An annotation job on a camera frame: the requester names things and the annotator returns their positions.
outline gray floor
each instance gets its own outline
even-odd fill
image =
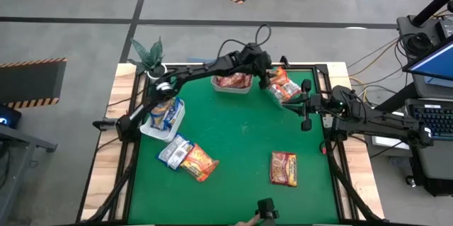
[[[431,0],[145,0],[141,18],[251,21],[311,21],[395,23],[399,16],[417,13]],[[0,16],[131,18],[137,0],[0,0]],[[68,57],[61,101],[48,108],[22,110],[21,129],[59,143],[55,154],[37,153],[39,165],[30,170],[13,219],[32,225],[56,225],[75,220],[86,183],[98,132],[91,126],[105,113],[116,64],[129,26],[93,24],[0,23],[0,63]],[[227,38],[252,41],[256,28],[139,26],[135,39],[151,45],[159,36],[165,61],[189,57],[212,59]],[[263,49],[273,60],[342,61],[348,64],[397,36],[396,30],[339,28],[273,28]],[[240,49],[228,44],[224,52]],[[135,52],[130,57],[137,59]],[[350,69],[356,72],[368,62]],[[373,81],[398,69],[388,52],[368,71],[357,75]],[[404,75],[379,84],[398,91]],[[380,103],[390,97],[372,91]],[[405,174],[386,157],[373,159],[379,195],[386,217],[395,222],[451,225],[453,200],[433,198],[423,189],[409,188]]]

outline green mat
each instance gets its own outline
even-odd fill
[[[312,72],[289,77],[314,80]],[[327,158],[319,152],[320,116],[312,115],[312,131],[301,132],[302,119],[277,107],[258,81],[246,95],[218,93],[210,78],[183,87],[179,133],[220,163],[199,183],[185,169],[167,168],[156,158],[166,143],[143,135],[130,224],[234,224],[253,217],[264,198],[274,200],[279,224],[338,223]],[[272,151],[297,154],[296,188],[270,183]]]

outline monitor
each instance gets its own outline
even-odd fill
[[[453,35],[435,46],[426,56],[408,63],[403,71],[453,81]]]

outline desk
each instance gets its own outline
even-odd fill
[[[327,64],[328,66],[331,86],[343,85],[350,87],[345,63],[323,62],[322,64]],[[135,67],[131,64],[118,65],[109,103],[114,103],[130,97],[134,83],[134,71]],[[142,86],[143,83],[144,80],[140,79],[136,85]],[[109,118],[117,118],[124,114],[127,109],[127,103],[118,104],[117,106],[109,108],[106,116]],[[100,137],[99,145],[102,145],[115,137],[116,133],[114,130],[103,132]],[[110,193],[115,183],[116,169],[118,167],[118,159],[120,158],[120,146],[120,142],[113,142],[111,145],[100,150],[93,160],[93,168],[87,181],[87,188],[84,199],[82,200],[78,220],[88,219],[94,214]],[[344,142],[344,147],[352,185],[372,211],[379,217],[384,217],[366,146],[351,138],[347,142]],[[350,217],[351,211],[348,210],[348,197],[344,190],[340,190],[340,192],[342,194],[343,207],[345,208],[345,217]],[[109,215],[108,217],[121,218],[124,202],[125,187],[120,194],[118,202],[119,209],[117,209],[116,215]]]

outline plastic container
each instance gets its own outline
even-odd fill
[[[156,128],[151,128],[151,117],[148,117],[148,120],[145,124],[140,126],[140,132],[150,137],[154,137],[160,139],[164,142],[171,142],[176,136],[176,132],[178,132],[179,125],[183,121],[185,109],[184,109],[184,101],[182,99],[180,101],[180,107],[176,111],[176,121],[173,124],[173,127],[170,130],[159,130]]]
[[[250,86],[247,87],[247,88],[242,88],[242,89],[220,87],[220,86],[217,85],[216,76],[212,76],[211,77],[211,84],[214,87],[214,90],[216,90],[218,92],[228,92],[228,93],[235,93],[235,94],[247,94],[250,91],[250,88],[253,85],[253,77],[252,77]]]

